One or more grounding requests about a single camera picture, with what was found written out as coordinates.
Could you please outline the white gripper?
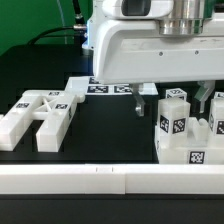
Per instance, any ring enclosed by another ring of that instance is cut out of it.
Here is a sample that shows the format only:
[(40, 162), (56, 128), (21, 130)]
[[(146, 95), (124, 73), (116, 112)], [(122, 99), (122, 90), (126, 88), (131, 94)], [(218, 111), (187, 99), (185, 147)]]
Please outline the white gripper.
[(97, 33), (93, 74), (103, 84), (131, 84), (139, 117), (145, 115), (140, 83), (199, 81), (195, 98), (203, 113), (214, 80), (224, 79), (224, 19), (185, 37), (161, 35), (154, 21), (108, 20)]

